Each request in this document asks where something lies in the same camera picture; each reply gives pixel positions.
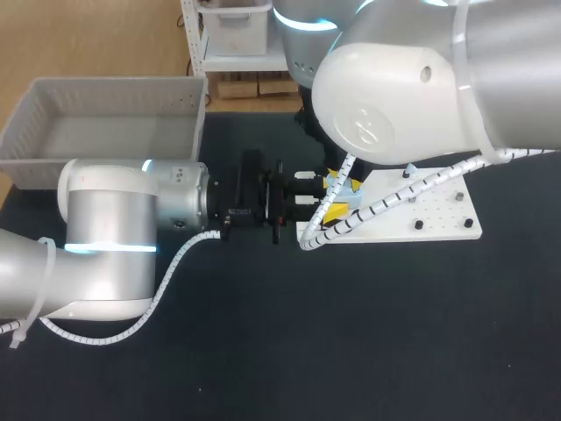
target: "white plastic basket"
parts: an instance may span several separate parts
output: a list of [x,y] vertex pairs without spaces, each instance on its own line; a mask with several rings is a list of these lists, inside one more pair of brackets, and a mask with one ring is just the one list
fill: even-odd
[[196,161],[206,90],[203,77],[36,79],[0,133],[0,171],[56,189],[74,158]]
[[214,0],[201,5],[204,27],[216,55],[262,55],[272,0]]

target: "breadboard plate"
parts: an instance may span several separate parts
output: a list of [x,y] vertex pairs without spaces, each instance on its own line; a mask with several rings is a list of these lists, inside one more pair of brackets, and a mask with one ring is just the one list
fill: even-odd
[[[373,171],[362,186],[360,207],[383,199],[392,193],[435,174],[442,168],[418,169],[408,179],[403,178],[403,170],[386,169]],[[313,172],[296,173],[296,178],[310,178]],[[457,200],[458,193],[464,194],[462,201]],[[309,204],[311,196],[297,196],[296,203]],[[465,221],[473,220],[471,228],[465,227]],[[417,230],[415,222],[422,220],[423,228]],[[296,224],[297,238],[300,239],[306,223]],[[449,241],[479,239],[482,230],[477,213],[473,207],[464,177],[457,177],[421,194],[414,203],[405,202],[380,214],[374,219],[358,226],[352,232],[332,241],[333,244],[385,243],[409,241]]]

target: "mounting hole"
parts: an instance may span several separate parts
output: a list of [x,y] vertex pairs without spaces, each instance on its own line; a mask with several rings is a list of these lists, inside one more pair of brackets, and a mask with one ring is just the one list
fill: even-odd
[[428,83],[432,78],[432,69],[427,66],[423,70],[421,70],[421,74],[419,75],[421,82]]

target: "black table surface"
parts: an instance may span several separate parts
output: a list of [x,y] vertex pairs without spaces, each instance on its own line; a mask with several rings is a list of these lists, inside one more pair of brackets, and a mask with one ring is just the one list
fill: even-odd
[[[207,116],[213,174],[247,147],[287,172],[322,160],[288,114]],[[477,241],[305,253],[289,226],[279,246],[268,229],[204,242],[124,342],[0,337],[0,420],[561,419],[560,174],[549,155],[466,177]],[[13,190],[0,226],[64,244],[53,192]],[[157,279],[185,240],[159,234]]]

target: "wooden floor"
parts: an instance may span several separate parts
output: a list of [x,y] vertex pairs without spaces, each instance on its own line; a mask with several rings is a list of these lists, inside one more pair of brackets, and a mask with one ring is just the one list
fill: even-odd
[[[185,75],[180,0],[0,2],[0,127],[38,76]],[[296,111],[299,98],[219,100],[208,111]],[[0,207],[10,186],[0,173]]]

